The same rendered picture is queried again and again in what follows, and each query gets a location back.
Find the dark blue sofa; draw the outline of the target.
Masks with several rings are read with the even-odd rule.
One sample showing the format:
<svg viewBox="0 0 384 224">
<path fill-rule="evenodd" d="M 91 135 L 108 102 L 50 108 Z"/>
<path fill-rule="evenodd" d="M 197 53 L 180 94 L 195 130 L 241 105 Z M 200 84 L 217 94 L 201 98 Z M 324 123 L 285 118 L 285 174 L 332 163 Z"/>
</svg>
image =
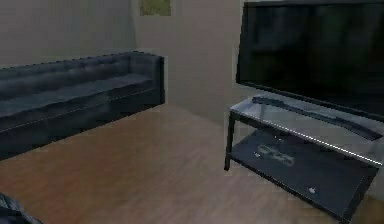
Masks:
<svg viewBox="0 0 384 224">
<path fill-rule="evenodd" d="M 151 53 L 0 68 L 0 161 L 164 102 L 164 58 Z"/>
</svg>

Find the dark grey remote control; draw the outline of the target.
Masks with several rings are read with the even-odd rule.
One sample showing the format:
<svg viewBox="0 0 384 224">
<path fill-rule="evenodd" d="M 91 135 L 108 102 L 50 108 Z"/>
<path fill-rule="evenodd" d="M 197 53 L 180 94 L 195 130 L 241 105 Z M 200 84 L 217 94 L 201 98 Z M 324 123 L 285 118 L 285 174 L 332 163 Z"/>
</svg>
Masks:
<svg viewBox="0 0 384 224">
<path fill-rule="evenodd" d="M 275 148 L 268 147 L 266 145 L 260 145 L 257 149 L 257 151 L 268 158 L 272 158 L 274 160 L 277 160 L 287 166 L 292 166 L 295 162 L 295 158 L 291 157 L 287 154 L 281 153 L 279 150 Z"/>
</svg>

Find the black glass television stand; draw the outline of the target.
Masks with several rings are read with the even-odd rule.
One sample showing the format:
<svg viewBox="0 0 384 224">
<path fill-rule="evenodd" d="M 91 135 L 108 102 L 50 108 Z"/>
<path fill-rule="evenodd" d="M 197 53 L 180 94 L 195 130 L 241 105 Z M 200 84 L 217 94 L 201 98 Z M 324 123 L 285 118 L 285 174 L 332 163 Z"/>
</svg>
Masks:
<svg viewBox="0 0 384 224">
<path fill-rule="evenodd" d="M 259 153 L 260 145 L 294 157 L 294 164 L 287 166 Z M 384 122 L 289 97 L 258 94 L 230 107 L 224 168 L 228 170 L 233 161 L 340 224 L 350 224 L 384 167 Z"/>
</svg>

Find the black television set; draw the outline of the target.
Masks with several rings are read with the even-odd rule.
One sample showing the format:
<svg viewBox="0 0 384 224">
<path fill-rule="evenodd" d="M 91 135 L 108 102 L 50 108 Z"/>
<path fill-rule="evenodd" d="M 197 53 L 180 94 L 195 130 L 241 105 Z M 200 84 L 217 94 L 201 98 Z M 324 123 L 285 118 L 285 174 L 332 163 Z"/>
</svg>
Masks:
<svg viewBox="0 0 384 224">
<path fill-rule="evenodd" d="M 384 124 L 384 0 L 243 6 L 236 81 L 330 109 L 295 112 L 374 141 Z"/>
</svg>

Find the green framed wall picture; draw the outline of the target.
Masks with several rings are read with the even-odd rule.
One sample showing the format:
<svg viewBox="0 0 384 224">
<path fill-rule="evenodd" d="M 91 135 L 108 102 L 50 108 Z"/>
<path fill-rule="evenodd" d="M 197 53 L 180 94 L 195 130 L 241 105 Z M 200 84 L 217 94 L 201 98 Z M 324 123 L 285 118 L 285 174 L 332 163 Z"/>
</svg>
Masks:
<svg viewBox="0 0 384 224">
<path fill-rule="evenodd" d="M 171 0 L 139 0 L 142 16 L 170 16 Z"/>
</svg>

